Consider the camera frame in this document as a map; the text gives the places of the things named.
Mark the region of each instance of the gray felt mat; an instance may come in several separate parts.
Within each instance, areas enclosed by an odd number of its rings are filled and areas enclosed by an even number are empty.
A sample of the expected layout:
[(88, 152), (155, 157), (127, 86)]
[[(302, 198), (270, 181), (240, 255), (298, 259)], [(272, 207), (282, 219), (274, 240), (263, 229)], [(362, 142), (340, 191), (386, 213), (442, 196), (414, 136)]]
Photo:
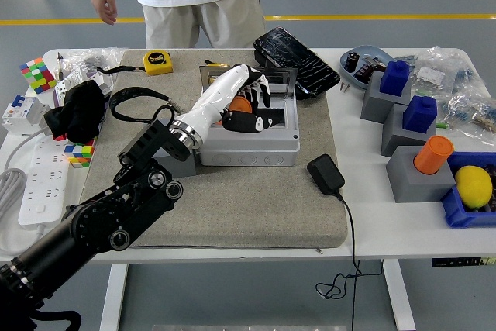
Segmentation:
[[(149, 77), (119, 73), (114, 91), (147, 87), (190, 109), (202, 93), (199, 66), (205, 60), (258, 66), (252, 50), (169, 50), (172, 74)], [(146, 50), (128, 50), (122, 65), (143, 66)], [(119, 105), (128, 116), (151, 118), (161, 105), (155, 98), (134, 98)], [(184, 195), (135, 243), (135, 247), (338, 247), (347, 234), (343, 205), (320, 194), (306, 164), (328, 153), (335, 160), (325, 95), (298, 102), (301, 149), (293, 167), (204, 167), (180, 178)], [(107, 112), (81, 200), (112, 184), (120, 168), (117, 154), (142, 129)]]

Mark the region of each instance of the lemon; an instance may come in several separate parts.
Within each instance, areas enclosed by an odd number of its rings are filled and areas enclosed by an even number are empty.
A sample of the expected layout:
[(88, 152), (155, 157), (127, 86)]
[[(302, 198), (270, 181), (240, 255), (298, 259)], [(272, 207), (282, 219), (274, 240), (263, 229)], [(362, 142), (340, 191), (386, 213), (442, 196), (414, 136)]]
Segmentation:
[(455, 182), (462, 202), (469, 209), (479, 209), (491, 199), (493, 184), (483, 168), (461, 167), (455, 174)]

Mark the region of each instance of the black phone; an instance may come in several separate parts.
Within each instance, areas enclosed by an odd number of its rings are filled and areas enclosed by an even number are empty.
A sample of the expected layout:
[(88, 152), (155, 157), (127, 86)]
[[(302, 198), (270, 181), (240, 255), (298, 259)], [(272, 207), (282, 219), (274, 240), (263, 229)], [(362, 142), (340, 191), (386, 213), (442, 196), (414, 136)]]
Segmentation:
[(344, 177), (328, 154), (315, 158), (307, 165), (307, 170), (325, 195), (336, 195), (344, 186)]
[(296, 98), (314, 98), (334, 87), (339, 74), (286, 29), (278, 26), (253, 43), (255, 59), (261, 66), (296, 67)]

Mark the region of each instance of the black cloth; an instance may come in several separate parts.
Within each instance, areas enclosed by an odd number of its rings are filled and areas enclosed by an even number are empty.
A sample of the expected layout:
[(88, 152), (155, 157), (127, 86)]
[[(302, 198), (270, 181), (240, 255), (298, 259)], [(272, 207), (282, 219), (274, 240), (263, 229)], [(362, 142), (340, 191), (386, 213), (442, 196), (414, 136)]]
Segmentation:
[(87, 143), (100, 133), (104, 114), (105, 96), (90, 80), (67, 91), (64, 106), (51, 109), (44, 118), (54, 138), (66, 135), (73, 143)]

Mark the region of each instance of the orange cylinder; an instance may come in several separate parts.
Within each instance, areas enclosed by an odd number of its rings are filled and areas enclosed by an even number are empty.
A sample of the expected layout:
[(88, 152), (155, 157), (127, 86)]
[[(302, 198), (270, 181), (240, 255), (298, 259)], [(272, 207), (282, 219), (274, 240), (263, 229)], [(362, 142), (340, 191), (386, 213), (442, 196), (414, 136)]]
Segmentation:
[(431, 136), (413, 160), (415, 168), (423, 174), (436, 173), (453, 153), (453, 143), (444, 136)]
[[(230, 112), (249, 112), (250, 114), (253, 111), (251, 103), (243, 96), (236, 96), (233, 98), (229, 104), (228, 110)], [(222, 120), (219, 120), (216, 124), (221, 125)]]

